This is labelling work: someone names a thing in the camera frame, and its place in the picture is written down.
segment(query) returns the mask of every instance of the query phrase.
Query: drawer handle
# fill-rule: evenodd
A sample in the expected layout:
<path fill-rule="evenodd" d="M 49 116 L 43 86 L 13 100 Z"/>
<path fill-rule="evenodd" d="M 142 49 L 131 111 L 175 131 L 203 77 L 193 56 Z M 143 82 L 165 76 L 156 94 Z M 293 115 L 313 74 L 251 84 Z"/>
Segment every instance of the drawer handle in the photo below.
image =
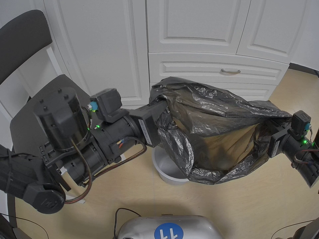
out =
<path fill-rule="evenodd" d="M 240 70 L 238 70 L 237 72 L 232 72 L 232 71 L 226 71 L 226 70 L 224 70 L 224 69 L 221 69 L 221 71 L 223 72 L 223 73 L 227 73 L 227 74 L 239 74 L 241 71 Z"/>

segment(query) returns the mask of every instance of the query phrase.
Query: plastic bucket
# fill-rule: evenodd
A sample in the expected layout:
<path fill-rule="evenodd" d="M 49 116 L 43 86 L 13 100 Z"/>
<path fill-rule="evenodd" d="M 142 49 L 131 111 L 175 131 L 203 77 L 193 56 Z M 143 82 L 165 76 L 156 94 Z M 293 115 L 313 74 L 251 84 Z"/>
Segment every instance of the plastic bucket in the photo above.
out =
<path fill-rule="evenodd" d="M 156 146 L 152 151 L 152 160 L 163 181 L 172 185 L 182 185 L 189 181 L 171 160 L 165 149 Z"/>

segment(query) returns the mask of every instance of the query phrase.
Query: blue circle sticker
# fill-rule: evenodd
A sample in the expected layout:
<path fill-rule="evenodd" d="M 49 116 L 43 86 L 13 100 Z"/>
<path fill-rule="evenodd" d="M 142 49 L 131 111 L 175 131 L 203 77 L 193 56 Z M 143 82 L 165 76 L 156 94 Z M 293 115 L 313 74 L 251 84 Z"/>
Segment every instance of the blue circle sticker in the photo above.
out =
<path fill-rule="evenodd" d="M 154 232 L 155 239 L 183 239 L 183 236 L 183 229 L 175 223 L 161 224 Z"/>

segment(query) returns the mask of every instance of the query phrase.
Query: white drawer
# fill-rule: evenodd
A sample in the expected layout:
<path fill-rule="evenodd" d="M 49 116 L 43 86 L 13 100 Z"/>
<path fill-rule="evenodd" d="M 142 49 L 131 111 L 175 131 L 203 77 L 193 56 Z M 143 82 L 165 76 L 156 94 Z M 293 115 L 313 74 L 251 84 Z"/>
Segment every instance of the white drawer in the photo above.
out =
<path fill-rule="evenodd" d="M 252 84 L 252 83 L 229 83 L 229 82 L 202 82 L 210 86 L 220 89 L 229 90 L 230 92 L 244 98 L 247 101 L 253 100 L 268 100 L 272 92 L 275 90 L 275 85 L 267 84 Z"/>
<path fill-rule="evenodd" d="M 236 82 L 278 85 L 288 64 L 240 55 L 157 52 L 149 53 L 150 82 L 174 76 L 195 82 Z"/>

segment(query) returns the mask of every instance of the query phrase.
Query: black plastic bag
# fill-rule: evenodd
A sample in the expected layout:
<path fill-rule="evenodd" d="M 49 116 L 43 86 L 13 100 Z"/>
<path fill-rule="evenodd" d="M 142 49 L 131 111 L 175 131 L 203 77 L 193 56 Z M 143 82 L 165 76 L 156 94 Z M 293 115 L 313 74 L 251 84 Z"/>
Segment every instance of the black plastic bag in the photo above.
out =
<path fill-rule="evenodd" d="M 150 105 L 166 99 L 158 133 L 171 159 L 190 181 L 219 184 L 267 162 L 265 121 L 287 124 L 291 115 L 270 101 L 246 101 L 219 88 L 169 77 L 154 85 Z"/>

